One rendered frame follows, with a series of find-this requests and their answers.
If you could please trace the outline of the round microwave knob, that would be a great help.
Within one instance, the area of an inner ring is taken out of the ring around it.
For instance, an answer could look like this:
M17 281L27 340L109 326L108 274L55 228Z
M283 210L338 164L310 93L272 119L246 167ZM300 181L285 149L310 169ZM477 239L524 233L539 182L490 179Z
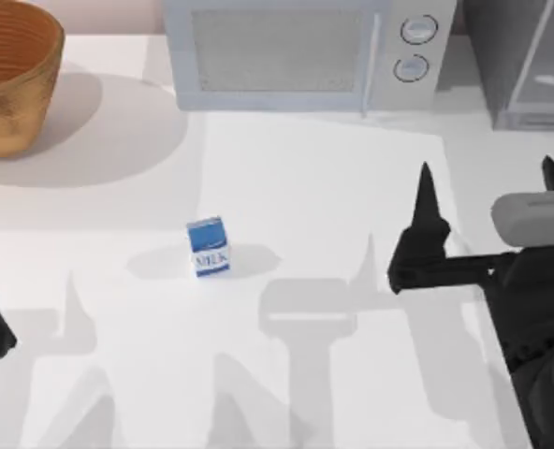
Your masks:
M439 23L431 15L406 19L401 26L401 38L409 45L423 45L437 34Z
M403 83L423 80L429 71L429 61L420 54L413 54L406 59L399 59L393 66L394 76Z

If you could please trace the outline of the grey cabinet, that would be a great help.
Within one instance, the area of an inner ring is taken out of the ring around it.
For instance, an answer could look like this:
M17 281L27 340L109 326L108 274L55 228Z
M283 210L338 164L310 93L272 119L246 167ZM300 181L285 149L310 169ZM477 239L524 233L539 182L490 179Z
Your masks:
M554 131L554 0L463 0L492 126Z

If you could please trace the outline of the brown woven basket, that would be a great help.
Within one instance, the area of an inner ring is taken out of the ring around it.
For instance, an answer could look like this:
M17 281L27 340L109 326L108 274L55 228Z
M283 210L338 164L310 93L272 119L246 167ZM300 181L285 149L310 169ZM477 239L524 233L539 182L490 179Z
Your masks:
M0 0L0 158L38 137L58 79L66 32L47 10Z

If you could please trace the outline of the microwave oven door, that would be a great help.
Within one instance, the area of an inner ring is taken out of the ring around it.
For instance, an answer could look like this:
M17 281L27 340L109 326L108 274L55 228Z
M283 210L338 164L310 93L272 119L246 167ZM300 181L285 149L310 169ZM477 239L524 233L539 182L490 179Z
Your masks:
M182 110L360 111L382 0L163 0Z

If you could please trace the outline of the pale microwave oven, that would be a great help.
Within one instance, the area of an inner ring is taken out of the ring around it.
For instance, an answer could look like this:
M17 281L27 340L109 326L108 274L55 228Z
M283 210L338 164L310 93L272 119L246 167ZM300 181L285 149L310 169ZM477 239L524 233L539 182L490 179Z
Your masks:
M447 40L457 0L382 0L387 11L381 16L376 67L368 113L417 110L428 107L434 97L445 56ZM423 45L409 45L401 38L403 22L420 15L431 15L439 23L436 36ZM428 75L420 81L403 83L393 74L399 59L413 54L424 56L430 63Z

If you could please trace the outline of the blue and white milk carton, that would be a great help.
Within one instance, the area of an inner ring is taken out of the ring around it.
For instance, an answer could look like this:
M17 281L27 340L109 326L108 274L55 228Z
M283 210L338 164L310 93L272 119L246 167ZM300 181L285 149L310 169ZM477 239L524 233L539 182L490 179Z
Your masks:
M186 231L194 272L198 278L230 269L230 247L221 217L188 223Z

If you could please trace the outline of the pale grey rounded box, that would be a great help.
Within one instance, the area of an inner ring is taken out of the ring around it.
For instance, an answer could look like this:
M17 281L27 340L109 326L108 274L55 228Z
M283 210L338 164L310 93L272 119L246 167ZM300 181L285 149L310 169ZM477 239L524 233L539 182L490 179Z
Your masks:
M497 234L508 246L554 246L554 191L500 196L490 215Z

